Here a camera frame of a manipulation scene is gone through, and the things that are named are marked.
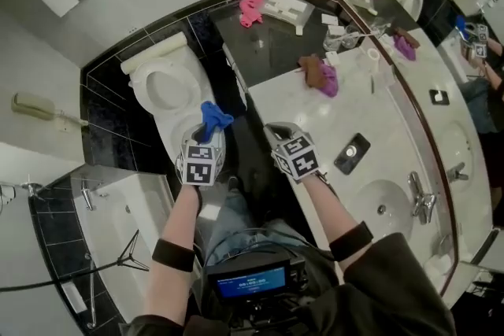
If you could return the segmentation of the chrome shower valve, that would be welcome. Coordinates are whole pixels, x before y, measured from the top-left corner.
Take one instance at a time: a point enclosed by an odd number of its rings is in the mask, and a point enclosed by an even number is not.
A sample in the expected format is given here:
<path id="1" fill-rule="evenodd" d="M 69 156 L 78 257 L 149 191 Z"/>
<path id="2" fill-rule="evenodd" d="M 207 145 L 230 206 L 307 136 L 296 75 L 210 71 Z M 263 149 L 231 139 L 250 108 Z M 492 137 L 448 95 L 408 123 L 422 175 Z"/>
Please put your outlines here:
<path id="1" fill-rule="evenodd" d="M 31 181 L 30 178 L 22 182 L 19 185 L 19 188 L 27 192 L 29 200 L 43 199 L 40 194 L 45 190 L 45 186 L 40 183 Z"/>

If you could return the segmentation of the person's dark jacket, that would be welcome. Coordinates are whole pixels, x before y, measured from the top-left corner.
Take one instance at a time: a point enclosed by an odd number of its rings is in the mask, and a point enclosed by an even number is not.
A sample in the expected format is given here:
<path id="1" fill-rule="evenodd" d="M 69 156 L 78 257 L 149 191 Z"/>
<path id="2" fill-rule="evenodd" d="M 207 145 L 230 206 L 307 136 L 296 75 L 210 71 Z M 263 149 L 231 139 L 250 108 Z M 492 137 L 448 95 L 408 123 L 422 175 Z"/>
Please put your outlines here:
<path id="1" fill-rule="evenodd" d="M 266 297 L 270 324 L 258 336 L 453 336 L 450 311 L 405 237 L 390 234 L 343 272 L 332 253 L 310 246 L 256 249 L 306 260 L 308 285 Z M 201 308 L 184 325 L 142 313 L 120 326 L 122 336 L 229 336 L 239 302 L 221 303 L 204 285 Z"/>

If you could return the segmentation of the purple cloth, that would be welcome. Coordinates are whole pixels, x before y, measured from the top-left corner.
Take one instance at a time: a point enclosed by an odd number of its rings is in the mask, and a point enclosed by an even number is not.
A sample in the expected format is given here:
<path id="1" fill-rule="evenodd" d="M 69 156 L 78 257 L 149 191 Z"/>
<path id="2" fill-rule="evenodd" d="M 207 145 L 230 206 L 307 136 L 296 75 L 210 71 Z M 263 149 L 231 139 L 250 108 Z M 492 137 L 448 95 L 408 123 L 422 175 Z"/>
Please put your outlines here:
<path id="1" fill-rule="evenodd" d="M 336 70 L 325 63 L 320 64 L 320 73 L 322 75 L 317 89 L 324 95 L 334 98 L 339 91 L 339 82 L 336 75 Z"/>

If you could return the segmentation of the person's left forearm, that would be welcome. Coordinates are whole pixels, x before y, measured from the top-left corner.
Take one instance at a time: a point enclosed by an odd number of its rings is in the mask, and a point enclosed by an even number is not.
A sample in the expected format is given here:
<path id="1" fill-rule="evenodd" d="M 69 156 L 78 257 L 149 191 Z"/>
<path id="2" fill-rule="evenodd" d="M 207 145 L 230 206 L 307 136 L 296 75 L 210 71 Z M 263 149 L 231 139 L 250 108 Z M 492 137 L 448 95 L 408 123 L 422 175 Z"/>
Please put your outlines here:
<path id="1" fill-rule="evenodd" d="M 172 258 L 169 265 L 155 260 L 150 264 L 143 305 L 145 315 L 160 316 L 184 325 L 194 267 L 187 256 L 193 252 L 198 210 L 197 191 L 193 186 L 182 186 L 161 233 L 161 240 L 183 249 L 183 256 Z"/>

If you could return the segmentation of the white toilet lid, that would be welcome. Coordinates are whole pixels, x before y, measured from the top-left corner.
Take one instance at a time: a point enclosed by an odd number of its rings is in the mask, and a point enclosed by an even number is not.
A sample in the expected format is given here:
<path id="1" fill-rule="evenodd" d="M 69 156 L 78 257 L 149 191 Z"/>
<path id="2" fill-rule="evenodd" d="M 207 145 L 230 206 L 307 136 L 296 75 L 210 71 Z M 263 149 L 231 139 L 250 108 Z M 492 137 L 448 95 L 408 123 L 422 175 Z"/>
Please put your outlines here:
<path id="1" fill-rule="evenodd" d="M 187 104 L 185 86 L 176 77 L 164 72 L 152 72 L 146 79 L 150 100 L 163 109 L 179 109 Z"/>

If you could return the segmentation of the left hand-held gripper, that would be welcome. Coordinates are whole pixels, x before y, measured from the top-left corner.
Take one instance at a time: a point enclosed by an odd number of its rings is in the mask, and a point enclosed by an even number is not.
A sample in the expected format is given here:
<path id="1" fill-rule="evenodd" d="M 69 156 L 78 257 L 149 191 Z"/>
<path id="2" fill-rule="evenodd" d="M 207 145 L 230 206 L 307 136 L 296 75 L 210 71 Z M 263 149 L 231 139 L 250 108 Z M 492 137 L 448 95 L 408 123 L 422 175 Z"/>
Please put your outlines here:
<path id="1" fill-rule="evenodd" d="M 202 125 L 188 128 L 182 137 L 175 160 L 177 175 L 182 184 L 212 186 L 224 166 L 226 145 L 223 129 L 215 128 L 208 143 L 201 143 Z"/>

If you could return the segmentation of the black right armband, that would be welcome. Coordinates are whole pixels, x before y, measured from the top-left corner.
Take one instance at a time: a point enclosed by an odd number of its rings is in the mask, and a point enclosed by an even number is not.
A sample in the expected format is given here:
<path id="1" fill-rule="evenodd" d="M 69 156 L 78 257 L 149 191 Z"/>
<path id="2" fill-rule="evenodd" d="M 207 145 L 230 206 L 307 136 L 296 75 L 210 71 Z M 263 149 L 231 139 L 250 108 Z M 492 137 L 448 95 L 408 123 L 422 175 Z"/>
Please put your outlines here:
<path id="1" fill-rule="evenodd" d="M 329 244 L 330 251 L 336 262 L 342 262 L 366 247 L 373 240 L 372 232 L 365 221 L 343 234 Z"/>

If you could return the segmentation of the black recorder with screen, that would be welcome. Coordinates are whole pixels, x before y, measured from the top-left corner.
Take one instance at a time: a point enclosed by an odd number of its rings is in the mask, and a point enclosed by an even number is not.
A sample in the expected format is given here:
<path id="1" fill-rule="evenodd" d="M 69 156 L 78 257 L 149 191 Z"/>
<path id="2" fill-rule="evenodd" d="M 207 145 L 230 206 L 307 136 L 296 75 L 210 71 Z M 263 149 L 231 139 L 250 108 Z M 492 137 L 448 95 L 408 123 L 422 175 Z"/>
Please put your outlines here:
<path id="1" fill-rule="evenodd" d="M 285 253 L 244 253 L 206 269 L 209 284 L 222 301 L 252 301 L 302 290 L 306 260 Z"/>

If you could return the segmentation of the white bathtub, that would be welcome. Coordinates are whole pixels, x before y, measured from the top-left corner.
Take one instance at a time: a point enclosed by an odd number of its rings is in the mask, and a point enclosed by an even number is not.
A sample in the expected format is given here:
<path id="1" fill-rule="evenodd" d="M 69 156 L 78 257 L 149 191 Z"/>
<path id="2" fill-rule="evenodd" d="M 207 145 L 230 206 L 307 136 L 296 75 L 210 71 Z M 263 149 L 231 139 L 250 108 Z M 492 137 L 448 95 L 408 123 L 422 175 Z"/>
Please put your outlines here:
<path id="1" fill-rule="evenodd" d="M 87 210 L 82 195 L 74 198 L 74 205 L 95 266 L 115 261 L 139 230 L 133 256 L 149 267 L 173 205 L 166 179 L 154 174 L 131 175 L 91 191 L 91 198 L 94 211 Z M 125 321 L 142 313 L 148 271 L 115 267 L 99 274 Z"/>

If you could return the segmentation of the black smartphone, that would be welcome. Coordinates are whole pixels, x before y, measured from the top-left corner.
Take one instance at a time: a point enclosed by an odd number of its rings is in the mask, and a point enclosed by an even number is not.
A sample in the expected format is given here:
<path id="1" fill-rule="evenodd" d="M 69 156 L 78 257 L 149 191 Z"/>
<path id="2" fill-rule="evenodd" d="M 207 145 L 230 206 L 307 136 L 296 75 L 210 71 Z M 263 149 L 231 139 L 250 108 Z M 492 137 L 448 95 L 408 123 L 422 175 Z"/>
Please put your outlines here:
<path id="1" fill-rule="evenodd" d="M 349 175 L 358 166 L 370 146 L 371 143 L 361 133 L 355 134 L 340 151 L 334 165 L 344 175 Z"/>

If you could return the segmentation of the black armband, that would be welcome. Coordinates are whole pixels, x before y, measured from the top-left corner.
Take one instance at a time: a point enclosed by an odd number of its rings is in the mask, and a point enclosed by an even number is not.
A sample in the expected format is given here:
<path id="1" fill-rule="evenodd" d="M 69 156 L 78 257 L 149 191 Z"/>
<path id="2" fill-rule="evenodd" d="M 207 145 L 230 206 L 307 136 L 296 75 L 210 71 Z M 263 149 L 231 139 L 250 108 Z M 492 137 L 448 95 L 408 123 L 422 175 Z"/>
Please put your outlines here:
<path id="1" fill-rule="evenodd" d="M 329 244 L 330 251 L 336 262 L 342 262 L 366 247 L 373 240 L 372 232 L 365 221 L 343 234 Z"/>
<path id="2" fill-rule="evenodd" d="M 194 266 L 195 252 L 193 249 L 160 238 L 154 247 L 152 260 L 168 268 L 191 273 Z"/>

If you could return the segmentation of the white paper cup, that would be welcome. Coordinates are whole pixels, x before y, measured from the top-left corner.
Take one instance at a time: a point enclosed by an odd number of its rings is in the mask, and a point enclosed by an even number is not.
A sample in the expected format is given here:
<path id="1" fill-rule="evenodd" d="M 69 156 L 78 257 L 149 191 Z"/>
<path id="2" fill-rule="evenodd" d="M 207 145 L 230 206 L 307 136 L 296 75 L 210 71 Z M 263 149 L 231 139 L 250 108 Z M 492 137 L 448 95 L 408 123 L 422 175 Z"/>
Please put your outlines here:
<path id="1" fill-rule="evenodd" d="M 368 48 L 366 51 L 369 62 L 369 71 L 374 74 L 378 71 L 381 59 L 381 53 L 376 48 Z"/>

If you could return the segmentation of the chrome grab bar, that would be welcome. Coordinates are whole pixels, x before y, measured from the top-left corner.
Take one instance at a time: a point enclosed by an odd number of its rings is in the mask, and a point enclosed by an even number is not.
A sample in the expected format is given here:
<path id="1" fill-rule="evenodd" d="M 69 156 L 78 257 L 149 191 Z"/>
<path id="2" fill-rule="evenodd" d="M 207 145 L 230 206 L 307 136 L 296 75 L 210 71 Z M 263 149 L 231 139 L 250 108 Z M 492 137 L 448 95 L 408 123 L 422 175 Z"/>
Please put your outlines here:
<path id="1" fill-rule="evenodd" d="M 85 258 L 89 261 L 90 263 L 90 274 L 89 274 L 89 286 L 90 286 L 90 313 L 91 313 L 91 319 L 87 323 L 87 328 L 89 330 L 94 330 L 96 328 L 97 324 L 97 318 L 96 318 L 96 309 L 95 309 L 95 263 L 89 253 L 85 255 Z"/>

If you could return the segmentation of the blue cloth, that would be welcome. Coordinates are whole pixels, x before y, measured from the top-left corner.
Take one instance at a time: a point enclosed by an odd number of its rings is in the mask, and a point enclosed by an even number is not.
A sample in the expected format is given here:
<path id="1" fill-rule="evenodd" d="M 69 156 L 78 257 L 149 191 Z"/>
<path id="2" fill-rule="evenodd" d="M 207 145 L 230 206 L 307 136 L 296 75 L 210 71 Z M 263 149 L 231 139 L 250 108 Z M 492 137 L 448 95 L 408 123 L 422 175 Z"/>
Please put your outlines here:
<path id="1" fill-rule="evenodd" d="M 234 122 L 234 117 L 224 113 L 221 108 L 205 101 L 201 104 L 202 124 L 193 134 L 193 139 L 198 143 L 208 143 L 211 141 L 216 130 L 222 131 Z"/>

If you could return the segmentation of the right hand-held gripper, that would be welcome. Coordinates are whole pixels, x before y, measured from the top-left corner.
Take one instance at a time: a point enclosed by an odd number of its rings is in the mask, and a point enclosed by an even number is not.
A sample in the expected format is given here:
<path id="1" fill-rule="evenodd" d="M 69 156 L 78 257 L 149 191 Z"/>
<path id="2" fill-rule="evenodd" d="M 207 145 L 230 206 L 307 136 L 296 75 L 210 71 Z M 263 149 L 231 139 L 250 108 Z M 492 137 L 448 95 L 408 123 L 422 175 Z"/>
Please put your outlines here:
<path id="1" fill-rule="evenodd" d="M 263 131 L 282 173 L 299 182 L 319 170 L 316 148 L 299 126 L 274 122 L 265 124 Z"/>

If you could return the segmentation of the chrome sink faucet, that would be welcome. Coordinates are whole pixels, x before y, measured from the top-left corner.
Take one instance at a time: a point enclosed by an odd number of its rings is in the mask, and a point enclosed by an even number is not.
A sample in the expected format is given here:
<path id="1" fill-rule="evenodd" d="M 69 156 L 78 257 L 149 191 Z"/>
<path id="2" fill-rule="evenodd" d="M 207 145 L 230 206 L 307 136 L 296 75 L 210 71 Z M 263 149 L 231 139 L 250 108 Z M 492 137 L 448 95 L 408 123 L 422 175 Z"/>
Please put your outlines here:
<path id="1" fill-rule="evenodd" d="M 413 197 L 412 216 L 418 218 L 421 225 L 430 223 L 437 196 L 424 192 L 417 172 L 411 172 L 407 182 Z"/>

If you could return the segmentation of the folded white hand towel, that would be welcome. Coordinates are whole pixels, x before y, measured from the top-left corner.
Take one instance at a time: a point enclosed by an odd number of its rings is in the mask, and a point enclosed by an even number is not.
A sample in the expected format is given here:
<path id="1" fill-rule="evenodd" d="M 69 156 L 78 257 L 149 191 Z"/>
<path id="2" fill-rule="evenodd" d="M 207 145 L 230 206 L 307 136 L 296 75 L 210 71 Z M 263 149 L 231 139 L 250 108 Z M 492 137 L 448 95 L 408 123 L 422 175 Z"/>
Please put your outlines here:
<path id="1" fill-rule="evenodd" d="M 443 283 L 452 265 L 449 254 L 434 255 L 424 263 L 424 271 L 433 284 Z"/>

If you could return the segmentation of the clear amenity tray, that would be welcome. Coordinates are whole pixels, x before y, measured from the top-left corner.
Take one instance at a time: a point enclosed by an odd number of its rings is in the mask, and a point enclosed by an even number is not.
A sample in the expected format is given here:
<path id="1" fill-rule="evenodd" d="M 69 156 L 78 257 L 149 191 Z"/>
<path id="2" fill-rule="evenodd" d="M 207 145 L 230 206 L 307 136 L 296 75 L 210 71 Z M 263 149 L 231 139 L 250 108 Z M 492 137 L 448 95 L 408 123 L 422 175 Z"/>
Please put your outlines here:
<path id="1" fill-rule="evenodd" d="M 295 34 L 302 36 L 314 6 L 303 0 L 263 0 L 259 11 L 262 15 L 291 24 L 295 27 Z"/>

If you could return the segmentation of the pink cloth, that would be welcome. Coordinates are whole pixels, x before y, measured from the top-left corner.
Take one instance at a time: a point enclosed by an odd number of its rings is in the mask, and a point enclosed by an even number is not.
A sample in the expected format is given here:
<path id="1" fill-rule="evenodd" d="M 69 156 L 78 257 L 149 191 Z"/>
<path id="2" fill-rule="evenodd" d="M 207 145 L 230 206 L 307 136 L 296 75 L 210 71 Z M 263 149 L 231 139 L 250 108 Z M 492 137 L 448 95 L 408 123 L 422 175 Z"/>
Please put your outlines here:
<path id="1" fill-rule="evenodd" d="M 264 0 L 240 0 L 240 24 L 245 28 L 250 28 L 254 23 L 262 23 L 262 15 L 259 11 Z"/>

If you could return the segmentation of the black left armband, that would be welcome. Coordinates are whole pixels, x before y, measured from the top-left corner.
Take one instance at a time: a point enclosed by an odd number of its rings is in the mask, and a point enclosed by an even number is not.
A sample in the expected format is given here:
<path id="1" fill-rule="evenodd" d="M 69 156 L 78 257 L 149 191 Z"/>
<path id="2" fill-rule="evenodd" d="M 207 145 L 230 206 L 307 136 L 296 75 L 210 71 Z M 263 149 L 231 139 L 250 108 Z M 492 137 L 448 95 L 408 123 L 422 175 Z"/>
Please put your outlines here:
<path id="1" fill-rule="evenodd" d="M 194 266 L 195 252 L 193 249 L 160 238 L 154 247 L 152 260 L 168 268 L 191 273 Z"/>

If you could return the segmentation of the beige wall telephone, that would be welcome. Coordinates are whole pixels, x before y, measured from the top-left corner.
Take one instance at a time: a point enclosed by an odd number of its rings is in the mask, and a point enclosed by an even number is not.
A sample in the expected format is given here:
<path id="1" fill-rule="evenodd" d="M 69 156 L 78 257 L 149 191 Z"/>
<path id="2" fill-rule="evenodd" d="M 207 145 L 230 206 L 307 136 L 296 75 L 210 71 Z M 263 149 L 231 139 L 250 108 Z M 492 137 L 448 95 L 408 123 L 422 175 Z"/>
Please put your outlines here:
<path id="1" fill-rule="evenodd" d="M 17 92 L 12 96 L 11 109 L 14 113 L 40 120 L 51 121 L 60 118 L 81 127 L 86 127 L 89 124 L 87 120 L 82 120 L 79 117 L 67 114 L 62 109 L 57 109 L 50 99 L 26 92 Z"/>

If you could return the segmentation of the person's right forearm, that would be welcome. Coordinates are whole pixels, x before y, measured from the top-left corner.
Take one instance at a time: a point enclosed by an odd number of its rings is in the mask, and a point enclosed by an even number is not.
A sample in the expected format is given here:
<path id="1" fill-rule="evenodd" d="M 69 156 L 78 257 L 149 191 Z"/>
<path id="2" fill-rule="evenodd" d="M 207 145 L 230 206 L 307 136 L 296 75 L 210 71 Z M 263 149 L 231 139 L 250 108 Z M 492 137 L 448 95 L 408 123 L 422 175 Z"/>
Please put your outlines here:
<path id="1" fill-rule="evenodd" d="M 330 186 L 319 177 L 308 175 L 302 180 L 302 184 L 306 188 L 316 209 L 328 244 L 358 225 L 357 221 L 349 214 L 335 193 L 330 189 Z M 363 256 L 370 246 L 371 243 L 353 256 L 339 262 L 340 269 L 345 272 Z"/>

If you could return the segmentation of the white sink basin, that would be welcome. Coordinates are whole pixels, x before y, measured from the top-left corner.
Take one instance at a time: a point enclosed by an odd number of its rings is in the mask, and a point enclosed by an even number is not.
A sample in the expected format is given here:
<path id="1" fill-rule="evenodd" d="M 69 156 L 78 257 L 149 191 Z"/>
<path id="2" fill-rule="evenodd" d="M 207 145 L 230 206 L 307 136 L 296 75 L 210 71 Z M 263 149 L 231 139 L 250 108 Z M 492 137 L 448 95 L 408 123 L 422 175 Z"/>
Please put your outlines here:
<path id="1" fill-rule="evenodd" d="M 362 187 L 347 206 L 357 221 L 364 221 L 375 239 L 401 233 L 410 238 L 413 230 L 411 204 L 406 192 L 396 183 L 374 180 Z"/>

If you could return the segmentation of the black light stand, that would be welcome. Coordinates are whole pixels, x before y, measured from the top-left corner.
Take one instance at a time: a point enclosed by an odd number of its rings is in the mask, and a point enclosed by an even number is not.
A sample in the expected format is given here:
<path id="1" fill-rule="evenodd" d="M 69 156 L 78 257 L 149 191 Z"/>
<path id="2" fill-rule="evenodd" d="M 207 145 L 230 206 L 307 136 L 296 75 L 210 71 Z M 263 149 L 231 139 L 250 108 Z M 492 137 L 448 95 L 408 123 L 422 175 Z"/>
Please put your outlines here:
<path id="1" fill-rule="evenodd" d="M 139 238 L 139 230 L 137 230 L 124 250 L 122 251 L 121 255 L 113 262 L 104 264 L 102 266 L 94 266 L 93 268 L 89 268 L 85 271 L 78 271 L 72 274 L 64 275 L 62 277 L 59 277 L 57 279 L 53 279 L 50 281 L 45 281 L 45 282 L 36 282 L 36 283 L 30 283 L 30 284 L 25 284 L 25 285 L 20 285 L 20 286 L 5 286 L 5 287 L 0 287 L 0 294 L 2 293 L 12 293 L 12 292 L 18 292 L 18 291 L 25 291 L 25 290 L 34 290 L 38 288 L 43 288 L 45 286 L 56 286 L 56 285 L 61 285 L 62 283 L 66 282 L 71 282 L 74 281 L 75 279 L 85 277 L 87 275 L 93 275 L 95 273 L 99 273 L 100 271 L 105 271 L 106 269 L 109 268 L 115 268 L 115 267 L 125 267 L 125 268 L 132 268 L 134 270 L 139 270 L 139 271 L 149 271 L 149 267 L 140 262 L 139 260 L 135 259 L 133 256 L 133 253 L 135 252 L 135 247 L 137 244 Z"/>

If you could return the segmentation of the white wall soap holder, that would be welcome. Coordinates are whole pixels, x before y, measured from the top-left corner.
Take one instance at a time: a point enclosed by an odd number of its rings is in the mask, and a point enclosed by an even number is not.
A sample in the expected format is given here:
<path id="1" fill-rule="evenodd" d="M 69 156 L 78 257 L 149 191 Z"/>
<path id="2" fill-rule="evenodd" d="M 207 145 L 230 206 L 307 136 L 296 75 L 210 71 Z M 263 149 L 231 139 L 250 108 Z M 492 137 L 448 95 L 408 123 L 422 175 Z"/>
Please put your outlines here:
<path id="1" fill-rule="evenodd" d="M 61 284 L 67 300 L 69 301 L 72 310 L 79 314 L 81 312 L 87 311 L 87 306 L 82 298 L 82 295 L 78 291 L 74 282 L 65 282 Z"/>

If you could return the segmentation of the white toilet bowl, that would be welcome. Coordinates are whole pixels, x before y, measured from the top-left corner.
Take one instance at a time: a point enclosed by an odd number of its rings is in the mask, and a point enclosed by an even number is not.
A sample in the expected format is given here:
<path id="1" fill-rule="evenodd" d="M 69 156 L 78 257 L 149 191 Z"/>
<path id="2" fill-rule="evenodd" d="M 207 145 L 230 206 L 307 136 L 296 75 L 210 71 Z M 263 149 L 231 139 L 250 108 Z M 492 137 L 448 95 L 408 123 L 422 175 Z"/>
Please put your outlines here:
<path id="1" fill-rule="evenodd" d="M 202 124 L 201 104 L 205 101 L 210 101 L 214 104 L 217 103 L 215 102 L 213 90 L 209 78 L 206 75 L 206 71 L 202 67 L 198 57 L 196 57 L 195 52 L 188 44 L 162 57 L 167 57 L 189 70 L 198 81 L 201 89 L 200 99 L 193 105 L 180 110 L 178 113 L 165 113 L 159 116 L 151 114 L 154 117 L 154 122 L 164 147 L 175 165 L 176 157 L 180 151 L 183 133 L 196 124 Z M 129 86 L 132 88 L 130 74 L 127 76 L 129 77 Z"/>

